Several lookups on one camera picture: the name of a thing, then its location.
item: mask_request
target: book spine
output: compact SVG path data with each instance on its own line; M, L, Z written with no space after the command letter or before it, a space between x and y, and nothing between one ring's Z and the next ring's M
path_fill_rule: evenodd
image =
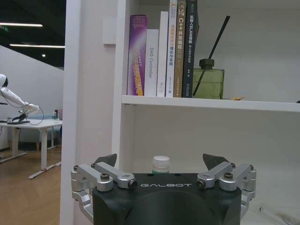
M193 89L193 70L196 43L196 30L198 26L197 0L187 0L185 50L183 64L183 85L182 96L192 97Z
M165 75L168 45L168 12L160 12L157 65L157 96L165 96Z
M158 80L158 30L147 30L145 96L156 96Z
M147 16L130 16L127 94L142 96L145 82Z
M182 93L186 7L187 7L187 3L185 1L178 2L176 46L175 46L175 74L174 74L174 97L175 98L180 98Z
M176 42L177 0L170 0L169 9L169 34L168 34L168 61L166 75L166 97L173 97L174 67L175 67L175 42Z

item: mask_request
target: white robot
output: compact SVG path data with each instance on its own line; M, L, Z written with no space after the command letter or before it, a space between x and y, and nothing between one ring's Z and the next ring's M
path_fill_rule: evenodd
M10 104L10 102L15 103L17 106L15 108L19 108L19 113L21 114L19 117L16 117L14 120L22 121L29 114L34 114L39 111L39 106L24 102L19 96L13 93L11 90L7 88L8 79L5 75L0 74L0 96L3 96L5 100Z

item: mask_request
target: white desk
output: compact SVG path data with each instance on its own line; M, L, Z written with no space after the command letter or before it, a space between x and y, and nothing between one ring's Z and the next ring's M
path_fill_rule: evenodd
M38 129L40 131L40 135L41 135L41 140L42 140L42 156L41 156L41 171L31 175L29 177L29 179L33 179L36 176L42 174L43 172L55 167L56 165L59 166L60 162L55 164L55 165L50 165L47 166L47 129L52 128L52 137L51 137L51 148L53 148L53 128L57 127L57 126L61 126L62 125L62 121L61 120L44 120L43 122L41 122L40 124L38 124L41 120L29 120L30 123L24 123L24 124L16 124L16 125L9 125L6 123L0 123L0 127L7 127L7 128L12 128L12 157L3 159L0 161L0 163L3 163L5 161L11 160L13 158L19 157L19 156L23 156L26 155L27 153L23 152L23 153L19 153L19 149L18 149L18 143L19 143L19 132L20 129L19 128L29 128L29 129Z

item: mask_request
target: white bottle cap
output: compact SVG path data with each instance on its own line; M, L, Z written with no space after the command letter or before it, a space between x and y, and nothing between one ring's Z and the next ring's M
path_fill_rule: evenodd
M170 166L170 158L168 156L153 157L153 165L158 168L165 168Z

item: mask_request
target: green glass bottle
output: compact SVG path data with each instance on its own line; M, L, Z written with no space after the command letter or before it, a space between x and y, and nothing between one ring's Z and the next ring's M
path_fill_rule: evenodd
M213 69L213 59L200 60L199 65L193 73L193 98L223 99L224 70Z

